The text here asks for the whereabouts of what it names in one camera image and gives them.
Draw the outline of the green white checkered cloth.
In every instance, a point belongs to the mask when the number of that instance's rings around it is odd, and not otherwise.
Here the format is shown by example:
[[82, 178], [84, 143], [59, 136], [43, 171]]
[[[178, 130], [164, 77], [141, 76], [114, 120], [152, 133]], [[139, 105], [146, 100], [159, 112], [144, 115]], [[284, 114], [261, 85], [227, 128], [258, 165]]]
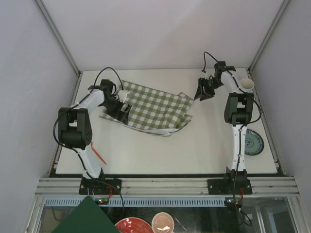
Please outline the green white checkered cloth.
[[132, 106], [125, 127], [169, 137], [191, 122], [192, 116], [187, 111], [194, 99], [183, 92], [175, 95], [126, 80], [122, 81], [118, 93], [122, 87], [129, 92], [126, 103]]

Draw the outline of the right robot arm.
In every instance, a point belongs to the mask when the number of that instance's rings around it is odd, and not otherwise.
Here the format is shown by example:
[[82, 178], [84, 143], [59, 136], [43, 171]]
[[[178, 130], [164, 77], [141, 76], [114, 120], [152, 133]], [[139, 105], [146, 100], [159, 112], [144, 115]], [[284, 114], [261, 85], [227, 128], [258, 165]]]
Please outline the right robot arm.
[[249, 78], [238, 79], [234, 66], [227, 66], [225, 61], [214, 65], [214, 76], [199, 78], [194, 99], [208, 100], [215, 96], [215, 90], [225, 86], [228, 98], [224, 110], [225, 122], [231, 125], [233, 133], [232, 162], [226, 168], [223, 180], [208, 180], [210, 193], [233, 194], [248, 185], [245, 166], [245, 137], [247, 125], [251, 123], [254, 94], [254, 82]]

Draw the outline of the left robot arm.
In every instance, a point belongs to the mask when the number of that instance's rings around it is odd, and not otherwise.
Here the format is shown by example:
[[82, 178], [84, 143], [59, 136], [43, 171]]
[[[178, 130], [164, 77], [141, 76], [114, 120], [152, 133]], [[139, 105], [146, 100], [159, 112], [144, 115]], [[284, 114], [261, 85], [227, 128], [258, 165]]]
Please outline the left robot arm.
[[62, 107], [58, 111], [58, 118], [54, 124], [54, 128], [58, 129], [58, 135], [53, 132], [54, 139], [57, 144], [78, 155], [84, 169], [83, 177], [92, 179], [89, 188], [95, 194], [101, 194], [106, 190], [106, 181], [99, 178], [103, 170], [91, 146], [93, 132], [90, 116], [98, 107], [103, 107], [108, 116], [127, 125], [132, 108], [126, 103], [129, 94], [129, 91], [123, 89], [118, 91], [112, 81], [101, 80], [99, 85], [91, 85], [79, 102], [70, 107]]

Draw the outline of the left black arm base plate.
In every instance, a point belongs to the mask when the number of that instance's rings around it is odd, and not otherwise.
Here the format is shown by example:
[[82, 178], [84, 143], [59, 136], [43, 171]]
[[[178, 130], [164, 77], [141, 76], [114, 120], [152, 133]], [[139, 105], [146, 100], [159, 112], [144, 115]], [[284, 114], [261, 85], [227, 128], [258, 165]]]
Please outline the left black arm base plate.
[[117, 195], [121, 191], [120, 179], [86, 179], [82, 178], [79, 187], [80, 195]]

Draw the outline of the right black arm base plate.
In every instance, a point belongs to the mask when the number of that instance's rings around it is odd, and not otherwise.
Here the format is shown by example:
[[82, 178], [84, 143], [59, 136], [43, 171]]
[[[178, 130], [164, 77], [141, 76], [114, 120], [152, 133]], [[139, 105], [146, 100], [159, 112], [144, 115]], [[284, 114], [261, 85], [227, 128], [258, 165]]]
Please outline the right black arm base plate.
[[208, 193], [210, 195], [241, 195], [242, 191], [246, 195], [253, 194], [250, 180], [245, 182], [231, 181], [225, 182], [224, 179], [208, 179], [207, 180]]

